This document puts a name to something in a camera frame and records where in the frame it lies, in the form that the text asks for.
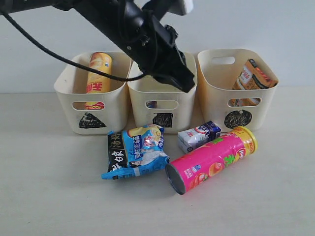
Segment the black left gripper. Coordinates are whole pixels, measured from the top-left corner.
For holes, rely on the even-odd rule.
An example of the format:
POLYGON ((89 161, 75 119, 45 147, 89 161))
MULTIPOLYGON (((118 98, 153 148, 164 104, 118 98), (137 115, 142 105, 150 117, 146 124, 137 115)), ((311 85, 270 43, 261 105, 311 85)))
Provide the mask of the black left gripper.
POLYGON ((188 93, 194 86, 194 74, 187 68, 186 58, 175 43, 177 32, 163 26, 152 14, 147 13, 141 29, 142 37, 133 46, 131 58, 140 70, 162 84, 168 84, 188 93))

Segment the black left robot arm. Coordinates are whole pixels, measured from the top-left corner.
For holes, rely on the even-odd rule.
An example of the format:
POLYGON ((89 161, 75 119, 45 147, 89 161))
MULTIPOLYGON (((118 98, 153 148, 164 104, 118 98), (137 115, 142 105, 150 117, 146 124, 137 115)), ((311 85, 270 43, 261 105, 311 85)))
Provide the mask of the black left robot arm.
POLYGON ((2 0, 0 13, 24 37, 50 56, 77 68, 106 76, 116 81, 136 81, 146 75, 162 84, 171 85, 185 93, 195 85, 193 73, 187 68, 186 57, 175 43, 177 32, 160 20, 170 12, 187 15, 193 10, 191 0, 150 0, 138 7, 132 0, 2 0), (142 74, 122 78, 90 69, 50 51, 31 37, 10 13, 53 6, 56 9, 76 10, 115 45, 138 64, 142 74))

